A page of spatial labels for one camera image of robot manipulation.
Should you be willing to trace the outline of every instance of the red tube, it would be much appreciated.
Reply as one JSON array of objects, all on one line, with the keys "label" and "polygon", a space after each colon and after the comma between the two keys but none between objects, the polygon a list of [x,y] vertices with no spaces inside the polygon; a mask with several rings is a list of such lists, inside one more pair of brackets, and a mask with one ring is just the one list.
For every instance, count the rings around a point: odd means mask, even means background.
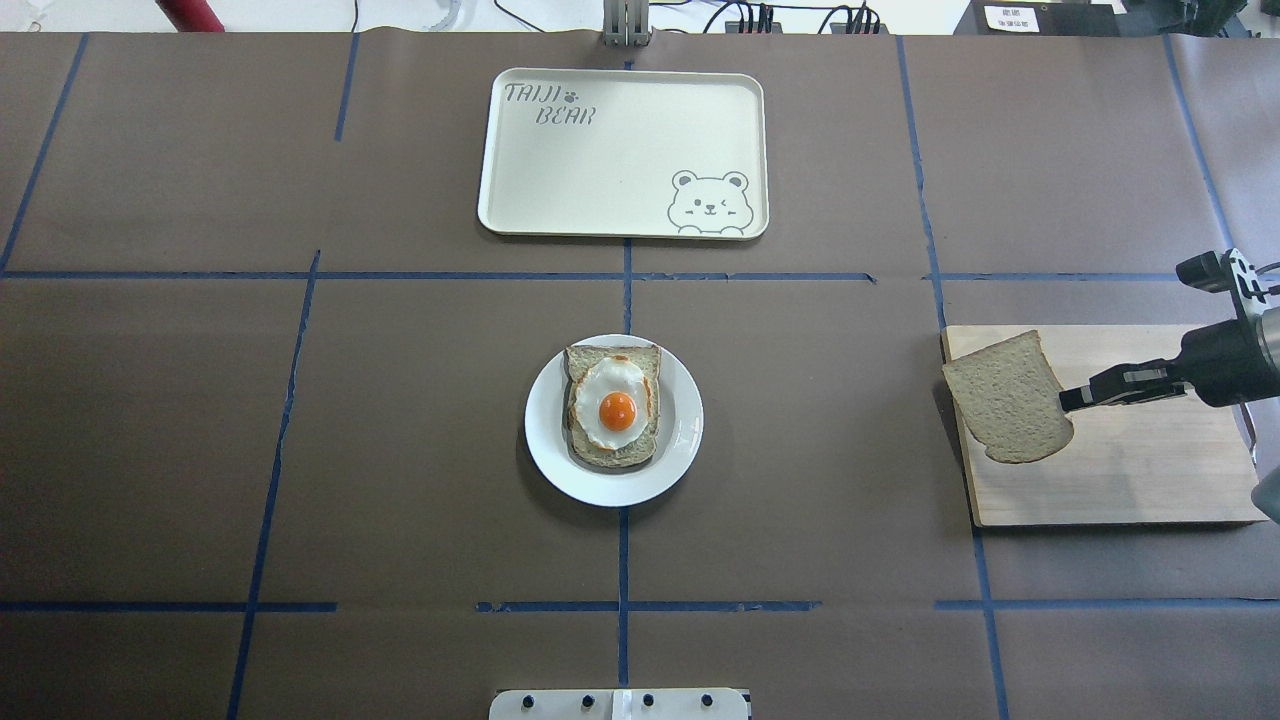
[{"label": "red tube", "polygon": [[225,32],[205,0],[156,0],[178,32]]}]

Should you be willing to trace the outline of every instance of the rectangular white tray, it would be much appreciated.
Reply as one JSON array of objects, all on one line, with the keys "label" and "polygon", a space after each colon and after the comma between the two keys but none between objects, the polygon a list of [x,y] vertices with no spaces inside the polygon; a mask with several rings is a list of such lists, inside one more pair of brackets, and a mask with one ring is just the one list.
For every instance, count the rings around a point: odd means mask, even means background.
[{"label": "rectangular white tray", "polygon": [[477,214],[506,234],[749,240],[769,224],[764,155],[748,76],[512,68]]}]

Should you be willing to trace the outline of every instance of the round plate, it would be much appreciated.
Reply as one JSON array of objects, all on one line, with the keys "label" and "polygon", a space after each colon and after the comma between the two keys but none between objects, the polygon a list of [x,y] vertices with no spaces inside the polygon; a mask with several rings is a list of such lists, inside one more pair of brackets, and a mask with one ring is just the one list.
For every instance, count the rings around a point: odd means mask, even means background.
[{"label": "round plate", "polygon": [[[605,347],[657,345],[630,334],[602,334],[573,345]],[[703,442],[703,396],[689,370],[662,350],[658,373],[658,450],[634,468],[605,469],[582,462],[570,447],[564,428],[568,373],[557,352],[534,380],[525,404],[525,438],[543,475],[568,495],[603,507],[644,502],[676,484]]]}]

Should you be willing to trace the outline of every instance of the bear drawing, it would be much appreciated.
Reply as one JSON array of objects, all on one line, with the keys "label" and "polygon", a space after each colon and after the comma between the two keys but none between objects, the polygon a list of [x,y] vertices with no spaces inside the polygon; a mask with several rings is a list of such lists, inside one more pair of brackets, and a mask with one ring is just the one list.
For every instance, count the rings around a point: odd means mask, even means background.
[{"label": "bear drawing", "polygon": [[746,176],[732,172],[721,178],[700,178],[680,170],[671,178],[676,196],[667,218],[680,234],[742,234],[755,213],[746,204]]}]

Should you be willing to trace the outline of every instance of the egg yolk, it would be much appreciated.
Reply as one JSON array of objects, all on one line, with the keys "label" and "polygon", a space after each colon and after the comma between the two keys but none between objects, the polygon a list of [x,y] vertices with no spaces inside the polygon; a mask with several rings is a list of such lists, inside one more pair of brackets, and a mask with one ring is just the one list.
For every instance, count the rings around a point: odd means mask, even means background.
[{"label": "egg yolk", "polygon": [[622,432],[636,421],[636,401],[625,392],[611,392],[600,401],[600,424],[613,432]]}]

